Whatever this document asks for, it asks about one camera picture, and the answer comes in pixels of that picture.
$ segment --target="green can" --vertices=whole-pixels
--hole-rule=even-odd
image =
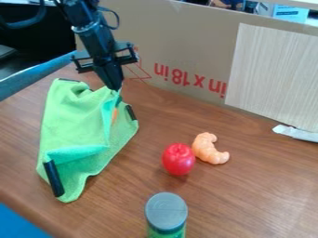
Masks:
[[[147,238],[184,238],[188,206],[171,192],[160,192],[145,206]]]

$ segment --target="croissant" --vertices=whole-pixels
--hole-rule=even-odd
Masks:
[[[199,134],[193,144],[192,151],[196,157],[213,165],[224,164],[230,159],[228,152],[218,152],[214,147],[217,136],[208,132]]]

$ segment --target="toy tomato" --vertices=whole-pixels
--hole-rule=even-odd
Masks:
[[[164,168],[172,175],[185,175],[194,165],[195,157],[192,149],[186,144],[173,143],[169,145],[162,156]]]

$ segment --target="cardboard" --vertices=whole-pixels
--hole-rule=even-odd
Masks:
[[[127,80],[224,103],[240,22],[318,35],[318,28],[220,8],[166,0],[101,0],[118,13],[117,40],[129,40],[141,61],[124,67]],[[112,23],[113,17],[105,15]]]

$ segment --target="table surface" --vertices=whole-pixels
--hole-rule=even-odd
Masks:
[[[0,103],[0,198],[58,237],[144,237],[144,205],[175,192],[189,207],[187,237],[317,237],[317,144],[272,133],[278,123],[125,81],[124,101],[139,119],[137,135],[81,197],[63,204],[35,173],[46,93],[54,78],[102,86],[94,73],[69,65]],[[197,161],[187,177],[161,165],[166,145],[191,144],[201,132],[219,136],[225,165]]]

